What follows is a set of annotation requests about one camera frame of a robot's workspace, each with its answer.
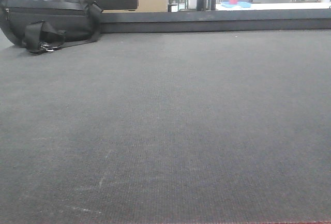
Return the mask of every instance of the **blue tray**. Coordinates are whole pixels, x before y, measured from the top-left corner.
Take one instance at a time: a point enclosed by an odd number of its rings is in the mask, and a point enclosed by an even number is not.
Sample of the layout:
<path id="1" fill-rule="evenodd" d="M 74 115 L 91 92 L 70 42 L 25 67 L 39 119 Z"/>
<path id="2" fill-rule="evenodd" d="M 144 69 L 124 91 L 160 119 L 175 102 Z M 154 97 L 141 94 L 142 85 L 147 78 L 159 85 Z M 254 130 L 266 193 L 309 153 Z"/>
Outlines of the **blue tray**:
<path id="1" fill-rule="evenodd" d="M 221 5 L 222 5 L 222 7 L 225 7 L 225 8 L 233 8 L 235 6 L 240 6 L 242 8 L 250 8 L 251 7 L 251 4 L 247 3 L 247 2 L 238 2 L 238 4 L 229 4 L 229 2 L 223 2 Z"/>

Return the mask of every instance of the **bag zipper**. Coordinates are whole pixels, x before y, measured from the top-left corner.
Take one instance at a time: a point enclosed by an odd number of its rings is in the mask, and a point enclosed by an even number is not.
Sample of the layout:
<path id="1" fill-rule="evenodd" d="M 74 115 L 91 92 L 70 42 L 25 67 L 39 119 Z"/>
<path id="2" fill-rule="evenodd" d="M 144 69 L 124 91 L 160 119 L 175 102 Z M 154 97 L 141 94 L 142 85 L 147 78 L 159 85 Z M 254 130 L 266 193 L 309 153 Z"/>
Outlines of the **bag zipper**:
<path id="1" fill-rule="evenodd" d="M 50 14 L 61 16 L 64 14 L 74 15 L 74 16 L 84 16 L 85 10 L 72 10 L 72 9 L 44 9 L 44 8 L 6 8 L 6 20 L 10 19 L 10 13 L 30 13 L 30 14 Z"/>
<path id="2" fill-rule="evenodd" d="M 9 10 L 9 8 L 6 8 L 5 10 L 6 10 L 6 20 L 9 21 L 9 19 L 10 19 L 10 10 Z"/>

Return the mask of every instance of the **dark gray mat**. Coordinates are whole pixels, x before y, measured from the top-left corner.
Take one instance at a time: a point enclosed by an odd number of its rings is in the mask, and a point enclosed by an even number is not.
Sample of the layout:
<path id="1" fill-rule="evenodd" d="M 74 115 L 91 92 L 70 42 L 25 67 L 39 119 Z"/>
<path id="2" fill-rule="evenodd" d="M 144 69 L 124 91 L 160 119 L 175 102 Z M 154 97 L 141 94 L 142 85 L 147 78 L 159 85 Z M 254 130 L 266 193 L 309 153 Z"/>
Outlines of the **dark gray mat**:
<path id="1" fill-rule="evenodd" d="M 330 31 L 0 41 L 0 223 L 331 221 Z"/>

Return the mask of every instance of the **metal frame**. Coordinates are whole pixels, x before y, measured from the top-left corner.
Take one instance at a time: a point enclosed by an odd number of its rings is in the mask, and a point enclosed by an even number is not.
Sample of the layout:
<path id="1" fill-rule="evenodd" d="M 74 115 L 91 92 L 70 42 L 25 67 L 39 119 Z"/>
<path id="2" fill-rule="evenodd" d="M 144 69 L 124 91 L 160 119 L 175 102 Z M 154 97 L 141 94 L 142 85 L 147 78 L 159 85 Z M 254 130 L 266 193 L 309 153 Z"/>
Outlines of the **metal frame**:
<path id="1" fill-rule="evenodd" d="M 102 33 L 331 29 L 331 9 L 103 13 Z"/>

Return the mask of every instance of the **black shoulder bag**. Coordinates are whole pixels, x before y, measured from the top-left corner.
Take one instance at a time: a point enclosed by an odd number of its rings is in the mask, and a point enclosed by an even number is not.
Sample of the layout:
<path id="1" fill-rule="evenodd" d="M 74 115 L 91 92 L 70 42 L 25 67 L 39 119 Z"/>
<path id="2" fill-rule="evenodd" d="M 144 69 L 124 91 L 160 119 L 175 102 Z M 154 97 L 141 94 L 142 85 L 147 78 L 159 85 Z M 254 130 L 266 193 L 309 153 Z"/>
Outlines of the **black shoulder bag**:
<path id="1" fill-rule="evenodd" d="M 32 53 L 95 42 L 102 9 L 87 0 L 0 0 L 0 28 Z"/>

